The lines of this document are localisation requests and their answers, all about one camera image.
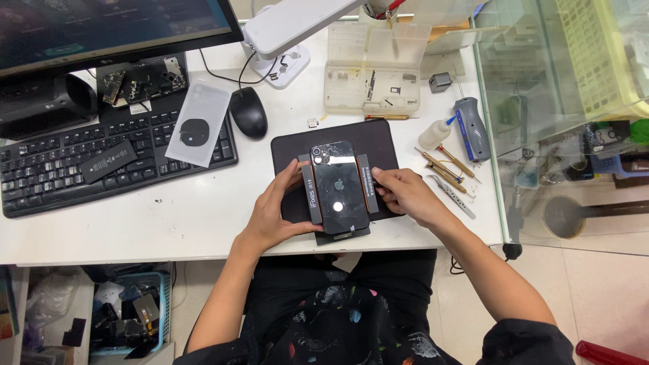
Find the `glue bottle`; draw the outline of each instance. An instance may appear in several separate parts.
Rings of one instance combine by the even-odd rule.
[[[450,135],[451,123],[455,117],[449,120],[438,120],[430,125],[420,136],[419,145],[424,149],[433,149]]]

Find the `person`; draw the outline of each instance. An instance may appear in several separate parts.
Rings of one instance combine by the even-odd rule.
[[[255,202],[174,365],[459,364],[429,335],[435,249],[363,253],[351,273],[315,255],[261,257],[292,236],[323,230],[281,218],[280,202],[299,182],[301,165],[293,160]],[[478,364],[574,364],[572,345],[539,293],[417,174],[374,168],[372,175],[390,210],[442,241],[496,320]]]

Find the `black iphone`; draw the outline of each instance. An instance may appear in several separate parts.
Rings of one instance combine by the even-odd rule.
[[[365,192],[352,142],[317,145],[310,155],[324,231],[341,234],[367,228]]]

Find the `hand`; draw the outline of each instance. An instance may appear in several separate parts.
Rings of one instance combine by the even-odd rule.
[[[383,188],[376,188],[376,192],[387,207],[395,213],[411,216],[420,226],[435,231],[450,221],[459,221],[411,169],[384,171],[373,168],[372,176],[383,185]]]
[[[306,164],[309,162],[298,164],[297,160],[293,159],[288,167],[275,177],[255,202],[250,221],[234,240],[231,251],[259,258],[269,248],[295,235],[323,231],[321,225],[313,225],[309,221],[293,224],[281,217],[280,204],[284,192],[301,181],[301,167]]]

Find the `white lamp base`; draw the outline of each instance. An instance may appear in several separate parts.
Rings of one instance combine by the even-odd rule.
[[[241,42],[241,46],[246,56],[250,57],[252,54],[250,45]],[[257,58],[253,57],[248,67],[264,77],[273,66],[273,60]],[[311,62],[311,53],[306,47],[298,44],[286,51],[284,55],[277,57],[277,62],[270,75],[266,77],[266,81],[276,89],[284,89],[308,66],[309,62]]]

